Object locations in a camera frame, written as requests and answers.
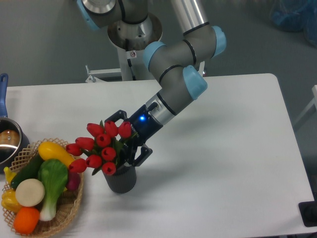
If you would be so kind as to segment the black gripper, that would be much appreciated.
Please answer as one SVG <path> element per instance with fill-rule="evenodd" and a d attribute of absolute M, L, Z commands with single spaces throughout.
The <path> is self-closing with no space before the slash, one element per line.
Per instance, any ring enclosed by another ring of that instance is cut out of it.
<path fill-rule="evenodd" d="M 132 116 L 127 117 L 127 112 L 118 110 L 104 122 L 119 120 L 130 122 L 132 133 L 135 134 L 135 141 L 126 143 L 116 142 L 117 152 L 117 170 L 124 167 L 139 167 L 152 154 L 152 149 L 144 144 L 150 137 L 158 132 L 163 125 L 150 114 L 158 104 L 150 104 L 150 106 L 142 105 Z"/>

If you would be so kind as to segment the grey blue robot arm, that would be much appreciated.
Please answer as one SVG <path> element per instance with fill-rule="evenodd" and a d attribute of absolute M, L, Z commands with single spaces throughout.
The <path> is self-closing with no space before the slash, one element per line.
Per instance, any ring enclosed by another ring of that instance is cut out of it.
<path fill-rule="evenodd" d="M 122 131 L 132 136 L 118 149 L 118 169 L 141 165 L 152 153 L 146 141 L 196 100 L 207 83 L 196 67 L 226 48 L 226 37 L 211 26 L 199 0 L 174 0 L 172 7 L 183 40 L 173 46 L 161 41 L 160 21 L 148 11 L 145 0 L 79 0 L 77 5 L 92 29 L 107 28 L 117 48 L 123 79 L 153 77 L 161 89 L 132 116 L 124 111 L 109 120 L 122 119 Z"/>

